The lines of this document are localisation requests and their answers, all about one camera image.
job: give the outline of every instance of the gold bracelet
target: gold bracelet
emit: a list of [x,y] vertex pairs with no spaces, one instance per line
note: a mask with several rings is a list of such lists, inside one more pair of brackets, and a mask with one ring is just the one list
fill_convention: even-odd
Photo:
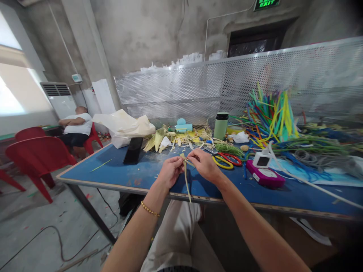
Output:
[[145,210],[147,210],[149,213],[156,215],[157,217],[160,217],[160,214],[151,211],[148,207],[145,206],[145,204],[141,201],[141,205],[144,207]]

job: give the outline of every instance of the pink device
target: pink device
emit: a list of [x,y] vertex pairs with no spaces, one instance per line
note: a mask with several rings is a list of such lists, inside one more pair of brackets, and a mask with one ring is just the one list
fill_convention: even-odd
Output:
[[280,188],[285,184],[285,179],[270,168],[257,168],[251,160],[246,162],[246,167],[259,185]]

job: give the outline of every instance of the sitting man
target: sitting man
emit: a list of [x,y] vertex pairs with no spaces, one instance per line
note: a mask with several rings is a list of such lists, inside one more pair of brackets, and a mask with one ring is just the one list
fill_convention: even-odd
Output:
[[92,117],[87,113],[86,107],[76,108],[76,115],[67,116],[66,119],[59,120],[59,124],[66,126],[64,135],[59,139],[65,145],[73,147],[75,153],[81,158],[86,157],[86,149],[83,143],[89,138],[92,128]]

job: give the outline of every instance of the white device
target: white device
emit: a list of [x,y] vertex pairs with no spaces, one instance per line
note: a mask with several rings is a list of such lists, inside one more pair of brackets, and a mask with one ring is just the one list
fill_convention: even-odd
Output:
[[52,104],[59,119],[75,114],[74,111],[77,106],[67,83],[41,82],[40,85],[48,96],[49,102]]
[[257,152],[253,159],[253,166],[256,168],[268,168],[270,164],[272,155],[268,151],[268,148],[262,150],[262,152]]
[[82,77],[81,77],[80,74],[74,74],[74,75],[72,75],[72,79],[76,83],[82,82]]

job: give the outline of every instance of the black shorts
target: black shorts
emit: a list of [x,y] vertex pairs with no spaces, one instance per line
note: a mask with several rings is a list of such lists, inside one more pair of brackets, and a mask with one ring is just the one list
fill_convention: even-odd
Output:
[[84,142],[89,138],[87,134],[83,133],[67,133],[58,137],[65,145],[71,147],[83,147]]

